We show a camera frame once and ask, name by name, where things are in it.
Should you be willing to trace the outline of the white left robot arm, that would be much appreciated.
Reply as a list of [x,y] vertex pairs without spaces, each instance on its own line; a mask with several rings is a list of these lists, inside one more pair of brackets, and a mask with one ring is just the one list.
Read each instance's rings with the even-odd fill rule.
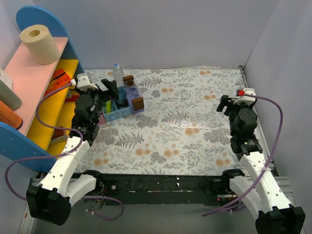
[[76,202],[88,193],[99,195],[105,188],[97,171],[87,170],[73,183],[70,179],[96,139],[103,104],[119,97],[115,80],[101,80],[105,91],[89,81],[83,83],[81,78],[71,83],[77,85],[80,96],[75,102],[65,147],[44,179],[37,186],[29,186],[26,192],[31,217],[59,226],[68,219]]

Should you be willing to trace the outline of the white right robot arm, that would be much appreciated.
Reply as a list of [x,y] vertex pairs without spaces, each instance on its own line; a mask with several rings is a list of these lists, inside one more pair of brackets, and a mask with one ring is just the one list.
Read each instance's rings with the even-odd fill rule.
[[220,187],[227,194],[236,193],[255,219],[259,234],[299,234],[305,213],[295,207],[276,182],[254,131],[257,115],[253,106],[257,99],[241,91],[240,98],[223,95],[217,111],[229,118],[231,148],[248,172],[249,185],[241,171],[224,171]]

